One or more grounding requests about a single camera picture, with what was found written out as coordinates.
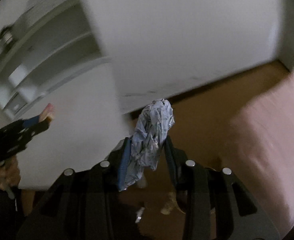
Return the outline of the person left hand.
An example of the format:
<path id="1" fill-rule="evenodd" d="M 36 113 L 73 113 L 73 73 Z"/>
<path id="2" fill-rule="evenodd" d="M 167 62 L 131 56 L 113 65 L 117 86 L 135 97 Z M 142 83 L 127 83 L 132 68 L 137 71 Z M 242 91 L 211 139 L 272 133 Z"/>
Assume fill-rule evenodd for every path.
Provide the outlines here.
<path id="1" fill-rule="evenodd" d="M 0 189 L 6 191 L 9 187 L 18 186 L 20 181 L 18 160 L 16 156 L 13 156 L 0 167 Z"/>

